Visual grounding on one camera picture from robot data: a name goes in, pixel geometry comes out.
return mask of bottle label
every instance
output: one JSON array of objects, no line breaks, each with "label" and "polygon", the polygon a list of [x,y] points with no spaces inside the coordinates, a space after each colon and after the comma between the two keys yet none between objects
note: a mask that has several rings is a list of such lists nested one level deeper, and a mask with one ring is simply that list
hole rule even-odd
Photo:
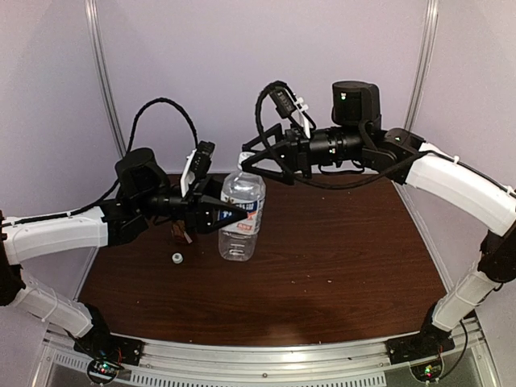
[{"label": "bottle label", "polygon": [[[261,213],[265,202],[264,198],[255,202],[247,202],[241,199],[230,198],[225,193],[221,193],[220,200],[238,206],[248,213],[247,219],[239,220],[236,223],[225,226],[223,228],[224,231],[235,232],[241,235],[254,235],[260,230]],[[230,216],[230,211],[220,211],[218,213],[218,220],[223,220]]]}]

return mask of dark wood surface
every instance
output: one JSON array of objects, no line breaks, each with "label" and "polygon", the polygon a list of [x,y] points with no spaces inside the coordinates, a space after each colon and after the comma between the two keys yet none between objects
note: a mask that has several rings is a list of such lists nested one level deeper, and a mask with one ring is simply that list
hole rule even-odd
[{"label": "dark wood surface", "polygon": [[247,263],[223,260],[217,233],[177,246],[165,224],[101,249],[81,301],[114,332],[183,343],[336,343],[419,329],[444,288],[390,181],[352,191],[266,182]]}]

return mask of white wall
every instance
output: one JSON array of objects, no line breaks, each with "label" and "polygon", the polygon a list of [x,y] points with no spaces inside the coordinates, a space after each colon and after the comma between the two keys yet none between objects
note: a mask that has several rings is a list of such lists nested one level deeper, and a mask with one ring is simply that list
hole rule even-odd
[{"label": "white wall", "polygon": [[[414,131],[444,151],[516,185],[516,2],[440,2],[431,69]],[[450,277],[457,281],[478,257],[486,229],[431,195],[411,191]],[[516,370],[516,285],[478,310],[504,386]]]},{"label": "white wall", "polygon": [[[117,157],[83,3],[2,2],[0,20],[0,209],[25,216],[93,201],[112,184]],[[41,257],[24,268],[73,296],[89,253]],[[44,328],[0,308],[0,384],[29,384]]]},{"label": "white wall", "polygon": [[[186,108],[200,137],[214,141],[214,171],[235,167],[256,135],[258,93],[287,81],[331,125],[331,83],[377,83],[387,127],[404,123],[414,83],[426,2],[381,0],[111,0],[98,13],[120,122],[128,137],[136,111],[166,96]],[[277,122],[270,107],[267,123]],[[193,142],[169,106],[144,114],[136,146],[165,170],[182,169]]]}]

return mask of white bottle cap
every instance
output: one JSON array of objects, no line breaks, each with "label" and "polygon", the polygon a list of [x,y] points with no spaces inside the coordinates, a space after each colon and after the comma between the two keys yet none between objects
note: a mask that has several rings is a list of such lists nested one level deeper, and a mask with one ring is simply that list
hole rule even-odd
[{"label": "white bottle cap", "polygon": [[240,170],[242,170],[242,163],[247,160],[249,157],[253,156],[254,153],[253,152],[241,152],[239,154],[239,163],[238,163],[238,168]]},{"label": "white bottle cap", "polygon": [[176,252],[172,255],[172,262],[174,264],[180,264],[183,261],[183,255],[180,252]]}]

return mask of plastic water bottle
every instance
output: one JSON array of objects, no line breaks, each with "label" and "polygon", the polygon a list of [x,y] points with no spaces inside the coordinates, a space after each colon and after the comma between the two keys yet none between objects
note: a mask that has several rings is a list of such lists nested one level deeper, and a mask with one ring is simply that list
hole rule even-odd
[{"label": "plastic water bottle", "polygon": [[[218,231],[218,251],[226,260],[249,260],[258,239],[265,202],[265,183],[260,176],[242,171],[242,162],[251,155],[249,152],[240,153],[238,170],[227,176],[223,184],[221,200],[248,212],[247,219]],[[223,211],[219,218],[224,219],[229,215],[230,213]]]}]

